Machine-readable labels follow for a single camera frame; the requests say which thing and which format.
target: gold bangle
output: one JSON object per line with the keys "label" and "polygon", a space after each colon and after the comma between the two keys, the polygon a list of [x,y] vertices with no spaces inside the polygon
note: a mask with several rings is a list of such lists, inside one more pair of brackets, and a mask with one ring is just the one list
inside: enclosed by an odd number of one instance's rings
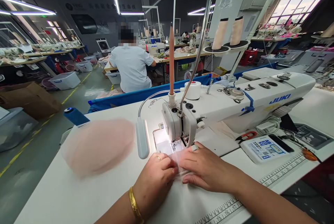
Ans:
{"label": "gold bangle", "polygon": [[144,219],[142,218],[142,216],[141,216],[141,214],[139,212],[139,209],[137,207],[137,203],[136,203],[135,197],[133,195],[132,187],[130,187],[130,189],[129,189],[129,196],[130,196],[130,202],[131,202],[133,213],[135,214],[137,221],[140,224],[143,224],[144,223]]}

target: dark hair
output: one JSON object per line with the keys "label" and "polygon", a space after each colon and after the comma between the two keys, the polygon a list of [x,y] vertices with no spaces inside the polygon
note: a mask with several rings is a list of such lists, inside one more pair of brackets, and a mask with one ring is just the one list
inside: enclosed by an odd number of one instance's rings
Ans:
{"label": "dark hair", "polygon": [[124,28],[124,27],[121,28],[120,38],[121,38],[121,41],[125,42],[125,43],[134,42],[133,31],[131,29],[128,29],[128,28]]}

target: blue thread spool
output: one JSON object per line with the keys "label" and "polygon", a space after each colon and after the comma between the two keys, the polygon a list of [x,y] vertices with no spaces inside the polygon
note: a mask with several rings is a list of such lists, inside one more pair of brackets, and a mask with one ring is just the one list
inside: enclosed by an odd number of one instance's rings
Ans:
{"label": "blue thread spool", "polygon": [[79,126],[81,124],[84,124],[90,121],[86,116],[84,116],[75,107],[69,107],[65,109],[63,115],[76,126]]}

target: floor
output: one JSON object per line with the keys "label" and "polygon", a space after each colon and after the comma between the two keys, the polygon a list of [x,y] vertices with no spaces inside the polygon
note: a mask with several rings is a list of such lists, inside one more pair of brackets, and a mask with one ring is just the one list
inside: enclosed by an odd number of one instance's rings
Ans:
{"label": "floor", "polygon": [[[243,71],[244,68],[238,67],[238,72]],[[109,79],[104,78],[99,67],[95,67],[91,73],[78,76],[82,83],[76,89],[57,91],[53,95],[60,102],[64,102],[62,110],[67,107],[76,107],[82,113],[86,113],[89,109],[87,102],[95,99],[101,92],[109,91],[111,83]],[[0,153],[0,171],[2,171],[0,174],[0,223],[14,223],[56,155],[62,134],[73,126],[63,117],[62,112],[55,114],[47,123],[46,121],[47,119],[41,121],[34,132],[20,145],[10,151]],[[316,194],[302,181],[298,181],[285,193],[296,194],[296,192],[311,196]],[[333,205],[321,196],[287,197],[287,199],[319,223],[333,224]],[[247,221],[247,224],[253,223],[258,223],[258,221],[255,218]]]}

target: smartphone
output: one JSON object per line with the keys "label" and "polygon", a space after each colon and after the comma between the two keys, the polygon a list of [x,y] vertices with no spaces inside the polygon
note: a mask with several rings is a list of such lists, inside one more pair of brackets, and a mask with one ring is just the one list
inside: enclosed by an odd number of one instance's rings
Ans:
{"label": "smartphone", "polygon": [[268,135],[274,142],[276,142],[281,148],[283,148],[288,153],[293,153],[294,150],[288,146],[284,141],[282,141],[280,138],[278,138],[274,134]]}

